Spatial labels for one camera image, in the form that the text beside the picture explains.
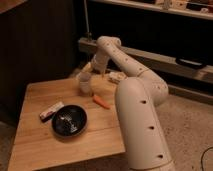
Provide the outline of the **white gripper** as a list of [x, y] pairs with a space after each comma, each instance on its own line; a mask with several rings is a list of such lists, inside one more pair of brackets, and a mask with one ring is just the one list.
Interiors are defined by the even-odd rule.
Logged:
[[81, 74], [91, 73], [93, 69], [101, 72], [101, 77], [105, 77], [105, 71], [107, 68], [107, 64], [109, 61], [109, 57], [101, 54], [95, 54], [91, 60], [91, 63], [88, 62], [82, 69]]

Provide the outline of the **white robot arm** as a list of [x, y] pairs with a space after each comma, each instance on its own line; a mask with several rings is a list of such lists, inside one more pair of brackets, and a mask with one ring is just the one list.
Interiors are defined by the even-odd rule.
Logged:
[[115, 90], [115, 107], [129, 168], [132, 171], [176, 171], [156, 107], [168, 96], [167, 83], [154, 71], [127, 55], [117, 37], [82, 38], [79, 48], [96, 47], [88, 71], [103, 74], [113, 61], [126, 75]]

